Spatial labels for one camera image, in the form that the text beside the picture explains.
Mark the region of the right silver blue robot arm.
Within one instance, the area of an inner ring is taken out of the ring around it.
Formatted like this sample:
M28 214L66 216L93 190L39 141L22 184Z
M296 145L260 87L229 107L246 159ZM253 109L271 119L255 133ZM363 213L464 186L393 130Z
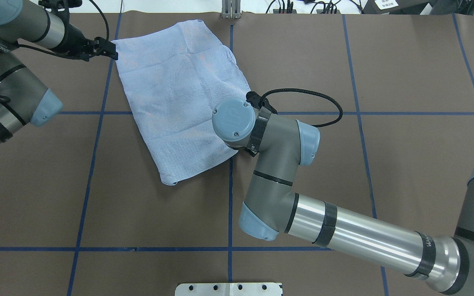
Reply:
M339 294L474 296L474 114L357 112L318 131L228 99L212 118L258 152L244 232L324 248Z

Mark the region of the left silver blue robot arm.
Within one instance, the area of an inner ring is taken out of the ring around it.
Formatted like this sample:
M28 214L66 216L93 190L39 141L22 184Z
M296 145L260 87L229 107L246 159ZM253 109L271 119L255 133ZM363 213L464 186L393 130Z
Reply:
M105 37L88 39L70 22L70 9L81 0L0 0L0 144L23 126L43 126L63 104L14 54L20 48L67 60L88 62L96 56L118 59Z

